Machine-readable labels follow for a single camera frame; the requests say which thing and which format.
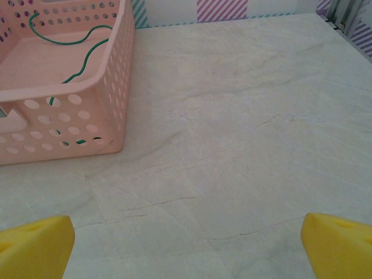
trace white wall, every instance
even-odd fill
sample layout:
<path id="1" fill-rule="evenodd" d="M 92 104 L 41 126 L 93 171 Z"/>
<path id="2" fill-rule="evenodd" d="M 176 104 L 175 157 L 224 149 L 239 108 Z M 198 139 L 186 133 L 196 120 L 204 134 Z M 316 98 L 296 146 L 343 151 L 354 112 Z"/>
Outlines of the white wall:
<path id="1" fill-rule="evenodd" d="M 362 22 L 372 27 L 372 1 L 369 3 L 366 12 L 362 17 Z"/>

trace basket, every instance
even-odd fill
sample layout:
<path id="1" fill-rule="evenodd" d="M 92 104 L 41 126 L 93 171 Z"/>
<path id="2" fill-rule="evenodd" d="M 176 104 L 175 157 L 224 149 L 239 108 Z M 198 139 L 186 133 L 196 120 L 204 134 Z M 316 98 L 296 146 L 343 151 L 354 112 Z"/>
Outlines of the basket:
<path id="1" fill-rule="evenodd" d="M 0 3 L 0 165 L 118 152 L 123 149 L 134 46 L 130 0 L 2 0 Z M 38 38 L 28 20 L 57 41 Z M 89 49 L 109 38 L 78 72 Z"/>

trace teal diagonal stripe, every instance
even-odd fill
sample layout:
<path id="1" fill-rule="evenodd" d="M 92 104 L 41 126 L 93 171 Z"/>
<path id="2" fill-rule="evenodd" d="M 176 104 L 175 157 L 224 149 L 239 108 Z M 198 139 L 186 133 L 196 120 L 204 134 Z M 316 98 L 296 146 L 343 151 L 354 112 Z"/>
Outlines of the teal diagonal stripe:
<path id="1" fill-rule="evenodd" d="M 148 28 L 147 11 L 144 0 L 131 0 L 134 15 L 135 28 Z"/>

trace green wire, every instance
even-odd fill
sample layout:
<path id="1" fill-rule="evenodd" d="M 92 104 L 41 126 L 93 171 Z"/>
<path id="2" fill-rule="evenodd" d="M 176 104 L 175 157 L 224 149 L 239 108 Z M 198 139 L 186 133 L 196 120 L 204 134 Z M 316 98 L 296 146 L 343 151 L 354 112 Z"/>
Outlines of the green wire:
<path id="1" fill-rule="evenodd" d="M 36 12 L 34 13 L 31 17 L 30 17 L 30 20 L 28 21 L 28 25 L 30 25 L 30 28 L 31 30 L 40 38 L 42 38 L 43 40 L 46 40 L 48 42 L 51 42 L 53 44 L 56 44 L 56 45 L 77 45 L 77 44 L 80 44 L 82 42 L 84 42 L 91 34 L 94 30 L 98 29 L 98 28 L 108 28 L 108 29 L 111 29 L 112 30 L 112 27 L 111 26 L 108 26 L 108 25 L 98 25 L 98 26 L 95 26 L 93 27 L 92 29 L 90 29 L 90 31 L 88 32 L 88 34 L 81 40 L 78 40 L 78 41 L 75 41 L 75 42 L 58 42 L 58 41 L 53 41 L 47 37 L 44 37 L 43 35 L 41 35 L 38 31 L 35 30 L 34 26 L 33 26 L 33 19 L 35 17 L 37 17 L 39 15 L 39 12 Z"/>
<path id="2" fill-rule="evenodd" d="M 51 42 L 53 44 L 56 44 L 56 45 L 77 45 L 77 44 L 80 44 L 82 42 L 84 42 L 91 34 L 94 30 L 98 29 L 98 28 L 108 28 L 108 29 L 111 29 L 112 30 L 112 27 L 111 26 L 108 26 L 108 25 L 98 25 L 98 26 L 95 26 L 93 27 L 92 29 L 90 29 L 90 31 L 88 32 L 88 34 L 81 40 L 78 40 L 78 41 L 75 41 L 75 42 L 58 42 L 58 41 L 54 41 L 54 40 L 51 40 L 47 37 L 44 37 L 43 35 L 41 35 L 38 31 L 35 30 L 34 26 L 33 26 L 33 19 L 35 17 L 37 17 L 39 15 L 39 12 L 36 12 L 34 13 L 31 17 L 30 17 L 30 20 L 28 21 L 28 25 L 30 26 L 31 30 L 35 33 L 35 35 L 37 35 L 38 37 L 42 38 L 43 40 L 46 40 L 48 42 Z M 66 83 L 69 83 L 72 79 L 74 79 L 75 77 L 78 77 L 80 76 L 85 68 L 87 67 L 87 62 L 88 62 L 88 59 L 90 57 L 90 55 L 92 54 L 92 52 L 97 48 L 99 47 L 100 45 L 103 45 L 104 43 L 108 42 L 109 39 L 104 39 L 103 41 L 101 42 L 98 42 L 97 44 L 95 44 L 87 53 L 87 55 L 85 56 L 85 59 L 84 59 L 84 63 L 83 63 L 83 66 L 81 68 L 81 70 L 76 73 L 76 74 L 73 74 L 72 76 L 70 76 L 67 80 L 65 80 L 62 84 L 66 84 Z M 53 105 L 53 101 L 54 101 L 54 97 L 51 97 L 51 99 L 49 100 L 49 104 L 50 105 Z"/>

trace marble surface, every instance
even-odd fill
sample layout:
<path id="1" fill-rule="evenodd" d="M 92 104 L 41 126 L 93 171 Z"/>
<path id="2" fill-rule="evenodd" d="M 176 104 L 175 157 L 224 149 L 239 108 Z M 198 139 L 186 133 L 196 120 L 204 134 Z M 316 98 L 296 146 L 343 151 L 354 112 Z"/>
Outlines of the marble surface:
<path id="1" fill-rule="evenodd" d="M 372 65 L 313 14 L 137 31 L 125 148 L 0 168 L 0 228 L 71 216 L 64 278 L 314 278 L 372 223 Z"/>

